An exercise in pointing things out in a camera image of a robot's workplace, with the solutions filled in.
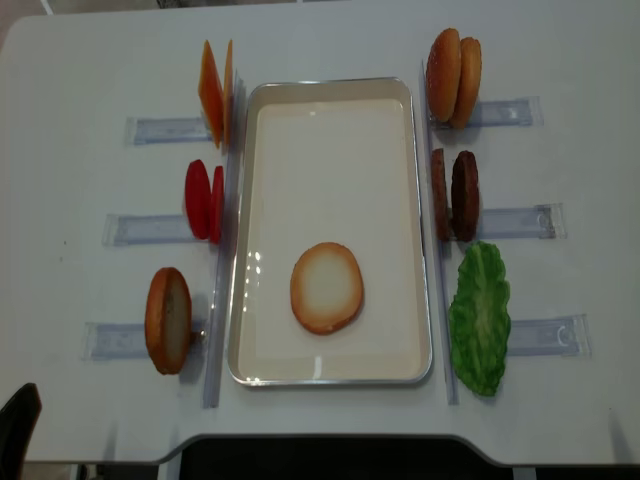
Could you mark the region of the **clear cheese holder rail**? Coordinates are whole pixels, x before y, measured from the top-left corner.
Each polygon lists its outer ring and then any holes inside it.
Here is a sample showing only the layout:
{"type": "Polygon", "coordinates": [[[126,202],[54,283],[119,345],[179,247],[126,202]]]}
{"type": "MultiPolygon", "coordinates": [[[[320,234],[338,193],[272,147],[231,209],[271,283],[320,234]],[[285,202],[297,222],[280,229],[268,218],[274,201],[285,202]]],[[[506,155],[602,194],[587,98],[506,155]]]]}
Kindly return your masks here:
{"type": "Polygon", "coordinates": [[[125,126],[125,144],[128,146],[207,142],[211,139],[212,134],[202,117],[128,117],[125,126]]]}

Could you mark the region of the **seeded top bun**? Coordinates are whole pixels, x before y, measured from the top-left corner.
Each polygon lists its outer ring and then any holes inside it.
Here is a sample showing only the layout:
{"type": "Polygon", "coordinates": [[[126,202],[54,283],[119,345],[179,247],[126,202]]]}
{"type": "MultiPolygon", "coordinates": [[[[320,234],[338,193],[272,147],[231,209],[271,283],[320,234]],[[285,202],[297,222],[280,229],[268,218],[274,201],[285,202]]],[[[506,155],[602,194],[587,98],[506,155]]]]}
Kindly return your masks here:
{"type": "Polygon", "coordinates": [[[460,74],[459,32],[455,28],[447,28],[433,42],[426,67],[428,105],[439,122],[447,122],[453,115],[460,74]]]}

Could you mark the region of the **clear left long rail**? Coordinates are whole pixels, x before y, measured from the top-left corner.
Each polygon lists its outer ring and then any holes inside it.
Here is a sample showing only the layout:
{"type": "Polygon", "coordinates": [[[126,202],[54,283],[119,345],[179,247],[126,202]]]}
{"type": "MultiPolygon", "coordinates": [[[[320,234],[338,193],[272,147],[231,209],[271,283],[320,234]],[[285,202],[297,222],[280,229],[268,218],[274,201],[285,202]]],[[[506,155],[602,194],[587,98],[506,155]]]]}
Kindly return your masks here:
{"type": "Polygon", "coordinates": [[[238,242],[238,225],[244,176],[244,141],[246,129],[246,87],[235,72],[231,144],[225,167],[225,202],[222,237],[218,249],[215,289],[207,330],[207,357],[203,386],[203,407],[219,405],[225,357],[225,331],[233,302],[234,271],[238,242]]]}

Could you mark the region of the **green lettuce leaf front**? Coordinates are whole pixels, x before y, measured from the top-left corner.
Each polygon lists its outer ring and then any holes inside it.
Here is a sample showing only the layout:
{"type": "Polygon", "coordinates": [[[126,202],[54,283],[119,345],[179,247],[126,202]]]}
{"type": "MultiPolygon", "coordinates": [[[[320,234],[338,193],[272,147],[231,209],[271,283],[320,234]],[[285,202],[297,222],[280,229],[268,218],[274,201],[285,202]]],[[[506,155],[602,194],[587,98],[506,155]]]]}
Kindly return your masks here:
{"type": "Polygon", "coordinates": [[[500,250],[482,241],[472,244],[458,268],[457,291],[448,314],[453,369],[479,396],[495,396],[505,373],[509,300],[500,250]]]}

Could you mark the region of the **inner orange cheese slice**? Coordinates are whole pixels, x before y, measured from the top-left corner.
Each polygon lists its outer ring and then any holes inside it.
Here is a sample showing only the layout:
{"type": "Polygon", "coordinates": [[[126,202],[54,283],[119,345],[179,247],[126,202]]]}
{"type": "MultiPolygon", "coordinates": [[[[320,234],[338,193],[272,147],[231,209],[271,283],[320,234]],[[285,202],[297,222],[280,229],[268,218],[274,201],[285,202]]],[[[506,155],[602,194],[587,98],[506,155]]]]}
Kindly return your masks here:
{"type": "Polygon", "coordinates": [[[233,40],[230,39],[227,46],[225,74],[224,74],[224,96],[223,96],[223,134],[224,145],[230,147],[231,143],[231,120],[233,103],[233,40]]]}

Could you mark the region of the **clear bun holder rail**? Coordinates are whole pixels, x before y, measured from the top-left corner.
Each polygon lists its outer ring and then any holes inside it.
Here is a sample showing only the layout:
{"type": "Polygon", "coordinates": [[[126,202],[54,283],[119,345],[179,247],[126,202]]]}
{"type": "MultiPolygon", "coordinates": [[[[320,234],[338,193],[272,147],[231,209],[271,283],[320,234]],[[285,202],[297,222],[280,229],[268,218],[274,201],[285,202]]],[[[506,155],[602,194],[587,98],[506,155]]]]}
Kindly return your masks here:
{"type": "Polygon", "coordinates": [[[87,322],[83,331],[83,361],[149,360],[142,323],[87,322]]]}
{"type": "Polygon", "coordinates": [[[477,102],[465,128],[543,125],[540,97],[528,96],[513,100],[477,102]]]}

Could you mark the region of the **plain bun slice right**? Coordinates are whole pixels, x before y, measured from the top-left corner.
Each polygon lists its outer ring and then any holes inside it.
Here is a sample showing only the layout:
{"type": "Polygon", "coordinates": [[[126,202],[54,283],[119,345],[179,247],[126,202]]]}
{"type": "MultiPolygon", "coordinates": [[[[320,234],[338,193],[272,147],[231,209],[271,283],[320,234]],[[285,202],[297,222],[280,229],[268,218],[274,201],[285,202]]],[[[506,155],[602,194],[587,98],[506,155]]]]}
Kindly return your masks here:
{"type": "Polygon", "coordinates": [[[473,37],[461,40],[461,73],[456,104],[449,124],[463,129],[473,113],[478,97],[482,74],[482,51],[480,42],[473,37]]]}

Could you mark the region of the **inner brown meat patty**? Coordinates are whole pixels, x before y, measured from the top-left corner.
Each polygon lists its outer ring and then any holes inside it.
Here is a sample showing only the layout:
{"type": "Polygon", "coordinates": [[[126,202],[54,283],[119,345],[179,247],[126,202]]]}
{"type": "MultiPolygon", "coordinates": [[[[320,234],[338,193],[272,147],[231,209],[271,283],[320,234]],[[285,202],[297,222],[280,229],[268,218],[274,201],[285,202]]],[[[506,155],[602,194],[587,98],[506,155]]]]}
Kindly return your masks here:
{"type": "Polygon", "coordinates": [[[449,240],[449,216],[446,195],[444,151],[442,148],[432,151],[430,173],[436,234],[440,241],[447,242],[449,240]]]}

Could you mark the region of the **clear patty holder rail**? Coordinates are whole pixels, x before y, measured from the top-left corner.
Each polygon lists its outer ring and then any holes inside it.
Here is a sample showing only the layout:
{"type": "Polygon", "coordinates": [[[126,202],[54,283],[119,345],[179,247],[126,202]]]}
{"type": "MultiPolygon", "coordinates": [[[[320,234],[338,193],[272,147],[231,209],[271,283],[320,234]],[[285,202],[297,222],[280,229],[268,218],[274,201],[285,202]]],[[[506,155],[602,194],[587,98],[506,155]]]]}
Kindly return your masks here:
{"type": "Polygon", "coordinates": [[[481,209],[474,239],[565,239],[563,204],[481,209]]]}

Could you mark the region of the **clear right bun holder rail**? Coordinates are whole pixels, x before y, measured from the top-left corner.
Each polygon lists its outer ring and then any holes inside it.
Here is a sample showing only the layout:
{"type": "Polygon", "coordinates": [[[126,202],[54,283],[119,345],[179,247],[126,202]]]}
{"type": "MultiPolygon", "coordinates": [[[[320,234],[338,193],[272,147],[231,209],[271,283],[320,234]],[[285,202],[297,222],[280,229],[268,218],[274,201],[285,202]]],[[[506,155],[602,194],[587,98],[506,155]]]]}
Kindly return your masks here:
{"type": "Polygon", "coordinates": [[[513,100],[477,102],[465,128],[543,125],[540,97],[528,96],[513,100]]]}

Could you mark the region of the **inner red tomato slice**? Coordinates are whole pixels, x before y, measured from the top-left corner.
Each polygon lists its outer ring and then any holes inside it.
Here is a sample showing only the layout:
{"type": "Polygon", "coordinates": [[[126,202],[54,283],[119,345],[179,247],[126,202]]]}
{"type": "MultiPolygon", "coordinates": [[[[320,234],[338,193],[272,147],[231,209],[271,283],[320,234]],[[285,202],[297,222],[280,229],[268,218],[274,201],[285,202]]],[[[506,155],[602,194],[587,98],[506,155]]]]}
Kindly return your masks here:
{"type": "Polygon", "coordinates": [[[218,244],[221,239],[224,213],[224,169],[217,166],[214,171],[209,207],[209,240],[218,244]]]}

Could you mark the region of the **white rectangular metal tray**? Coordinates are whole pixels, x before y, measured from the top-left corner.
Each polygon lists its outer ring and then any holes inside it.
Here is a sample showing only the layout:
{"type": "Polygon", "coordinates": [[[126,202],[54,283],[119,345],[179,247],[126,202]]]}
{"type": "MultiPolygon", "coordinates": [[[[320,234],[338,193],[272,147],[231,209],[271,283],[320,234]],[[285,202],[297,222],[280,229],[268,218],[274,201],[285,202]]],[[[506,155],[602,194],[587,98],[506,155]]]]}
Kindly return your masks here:
{"type": "Polygon", "coordinates": [[[394,77],[256,87],[228,185],[228,364],[247,387],[409,384],[432,364],[414,101],[394,77]],[[297,262],[331,243],[355,257],[362,299],[317,334],[295,317],[297,262]]]}

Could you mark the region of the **orange cheese slice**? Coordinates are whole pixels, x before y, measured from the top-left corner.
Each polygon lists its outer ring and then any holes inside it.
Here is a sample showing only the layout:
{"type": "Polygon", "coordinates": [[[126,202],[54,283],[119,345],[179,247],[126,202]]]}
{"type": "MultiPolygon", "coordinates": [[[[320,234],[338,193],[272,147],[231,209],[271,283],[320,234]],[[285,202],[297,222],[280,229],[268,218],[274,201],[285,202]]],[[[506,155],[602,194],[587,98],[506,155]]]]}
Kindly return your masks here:
{"type": "Polygon", "coordinates": [[[224,96],[223,96],[223,134],[224,145],[230,147],[231,143],[231,120],[233,103],[233,40],[230,39],[227,46],[225,74],[224,74],[224,96]]]}
{"type": "Polygon", "coordinates": [[[223,140],[222,94],[215,58],[209,41],[206,40],[201,57],[198,95],[216,148],[220,148],[223,140]]]}

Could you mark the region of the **clear lettuce holder rail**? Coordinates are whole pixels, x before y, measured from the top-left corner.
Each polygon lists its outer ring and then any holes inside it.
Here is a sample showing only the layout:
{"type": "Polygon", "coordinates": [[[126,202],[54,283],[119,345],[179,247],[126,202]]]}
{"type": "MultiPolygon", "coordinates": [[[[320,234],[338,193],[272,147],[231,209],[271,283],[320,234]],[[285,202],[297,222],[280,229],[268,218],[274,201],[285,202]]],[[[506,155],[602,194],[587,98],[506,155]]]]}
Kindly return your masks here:
{"type": "Polygon", "coordinates": [[[507,355],[590,356],[591,345],[586,316],[580,314],[552,319],[513,321],[507,355]]]}

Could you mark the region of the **clear left bun holder rail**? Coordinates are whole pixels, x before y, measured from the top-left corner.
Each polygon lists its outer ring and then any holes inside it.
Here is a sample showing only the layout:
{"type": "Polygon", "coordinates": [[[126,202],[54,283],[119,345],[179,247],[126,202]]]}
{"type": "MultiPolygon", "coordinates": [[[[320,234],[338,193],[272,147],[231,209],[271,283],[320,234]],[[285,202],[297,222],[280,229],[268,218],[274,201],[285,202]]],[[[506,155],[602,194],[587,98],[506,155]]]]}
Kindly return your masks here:
{"type": "Polygon", "coordinates": [[[83,331],[83,361],[149,360],[142,323],[87,322],[83,331]]]}

